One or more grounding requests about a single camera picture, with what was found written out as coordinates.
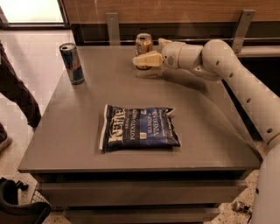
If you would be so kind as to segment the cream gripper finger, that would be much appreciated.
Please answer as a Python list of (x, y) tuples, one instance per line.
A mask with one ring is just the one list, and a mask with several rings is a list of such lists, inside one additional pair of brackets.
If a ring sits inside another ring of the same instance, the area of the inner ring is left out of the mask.
[(136, 67), (160, 67), (164, 62), (163, 56), (157, 51), (147, 52), (133, 58), (132, 63)]
[(164, 38), (159, 38), (158, 39), (158, 45), (159, 45), (160, 48), (164, 48), (165, 46), (167, 46), (171, 42), (172, 42), (171, 40), (164, 39)]

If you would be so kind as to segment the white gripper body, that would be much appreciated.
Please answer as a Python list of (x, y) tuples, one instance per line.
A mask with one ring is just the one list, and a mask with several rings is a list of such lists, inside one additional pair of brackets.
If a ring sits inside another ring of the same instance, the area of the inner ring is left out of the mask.
[(185, 50), (186, 44), (183, 42), (167, 42), (161, 48), (161, 54), (164, 58), (164, 65), (169, 68), (186, 68), (181, 53)]

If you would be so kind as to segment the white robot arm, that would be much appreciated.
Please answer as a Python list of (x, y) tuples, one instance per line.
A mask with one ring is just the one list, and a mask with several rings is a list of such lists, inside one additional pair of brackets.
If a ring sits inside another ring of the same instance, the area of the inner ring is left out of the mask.
[(220, 39), (188, 45), (161, 38), (161, 51), (137, 55), (139, 67), (185, 69), (203, 79), (223, 79), (255, 125), (269, 151), (256, 185), (251, 224), (280, 224), (280, 98), (258, 80)]

